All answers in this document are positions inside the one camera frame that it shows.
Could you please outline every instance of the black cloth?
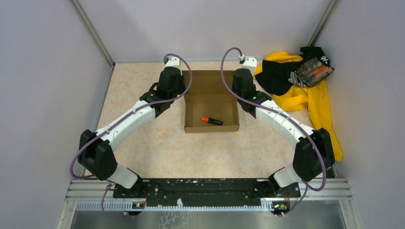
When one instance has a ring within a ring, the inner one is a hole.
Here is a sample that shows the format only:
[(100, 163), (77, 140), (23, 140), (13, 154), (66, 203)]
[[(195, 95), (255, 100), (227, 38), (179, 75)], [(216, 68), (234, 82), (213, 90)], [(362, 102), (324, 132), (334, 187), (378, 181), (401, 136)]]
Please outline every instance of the black cloth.
[(301, 47), (300, 51), (300, 62), (263, 60), (263, 71), (255, 76), (259, 85), (270, 94), (283, 95), (293, 84), (312, 87), (333, 71), (322, 48)]

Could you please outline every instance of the open cardboard box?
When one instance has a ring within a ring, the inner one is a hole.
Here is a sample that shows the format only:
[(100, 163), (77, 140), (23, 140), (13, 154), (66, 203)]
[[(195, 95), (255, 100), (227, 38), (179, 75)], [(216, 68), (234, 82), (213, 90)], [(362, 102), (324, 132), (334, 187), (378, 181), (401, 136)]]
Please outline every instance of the open cardboard box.
[[(225, 81), (232, 87), (233, 71), (224, 71)], [(193, 71), (192, 85), (184, 96), (186, 102), (186, 133), (230, 132), (239, 129), (239, 114), (236, 98), (222, 82), (220, 71)], [(186, 85), (190, 81), (188, 71), (183, 72)], [(213, 125), (203, 122), (208, 116), (223, 122)]]

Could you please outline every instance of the yellow fabric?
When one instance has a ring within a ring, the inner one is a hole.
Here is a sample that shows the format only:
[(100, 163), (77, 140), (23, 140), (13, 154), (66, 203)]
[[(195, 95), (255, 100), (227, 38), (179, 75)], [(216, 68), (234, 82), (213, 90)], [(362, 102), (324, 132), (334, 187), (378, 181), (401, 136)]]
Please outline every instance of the yellow fabric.
[[(268, 55), (265, 60), (284, 63), (301, 61), (302, 57), (289, 56), (287, 52), (276, 52)], [(255, 75), (260, 72), (262, 72), (262, 66), (256, 68)], [(342, 160), (343, 152), (332, 129), (332, 115), (330, 113), (328, 88), (325, 80), (319, 81), (317, 85), (310, 88), (293, 85), (284, 95), (273, 95), (273, 99), (285, 111), (300, 111), (308, 108), (312, 126), (317, 130), (324, 128), (329, 132), (335, 160)]]

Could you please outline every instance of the black and orange object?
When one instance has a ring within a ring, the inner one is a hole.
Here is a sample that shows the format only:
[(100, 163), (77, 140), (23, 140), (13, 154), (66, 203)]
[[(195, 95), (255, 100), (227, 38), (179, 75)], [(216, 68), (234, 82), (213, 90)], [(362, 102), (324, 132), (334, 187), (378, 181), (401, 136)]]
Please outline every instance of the black and orange object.
[(222, 124), (223, 124), (222, 121), (219, 121), (219, 120), (216, 120), (216, 119), (207, 117), (207, 116), (203, 116), (203, 117), (201, 118), (201, 120), (202, 120), (203, 122), (211, 123), (211, 124), (214, 124), (214, 125), (222, 125)]

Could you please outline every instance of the marble-patterned surface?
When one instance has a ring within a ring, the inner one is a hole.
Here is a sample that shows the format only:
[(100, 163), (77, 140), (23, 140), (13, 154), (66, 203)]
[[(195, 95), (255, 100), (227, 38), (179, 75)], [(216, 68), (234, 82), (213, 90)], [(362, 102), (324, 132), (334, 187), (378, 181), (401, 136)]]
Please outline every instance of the marble-patterned surface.
[[(219, 70), (219, 62), (191, 62), (193, 70)], [(225, 63), (225, 70), (239, 67)], [(159, 79), (162, 63), (117, 64), (99, 127), (127, 111)], [(184, 99), (141, 127), (115, 152), (117, 161), (141, 177), (267, 177), (292, 162), (293, 150), (271, 127), (239, 106), (238, 132), (187, 134)], [(291, 113), (311, 125), (308, 112)]]

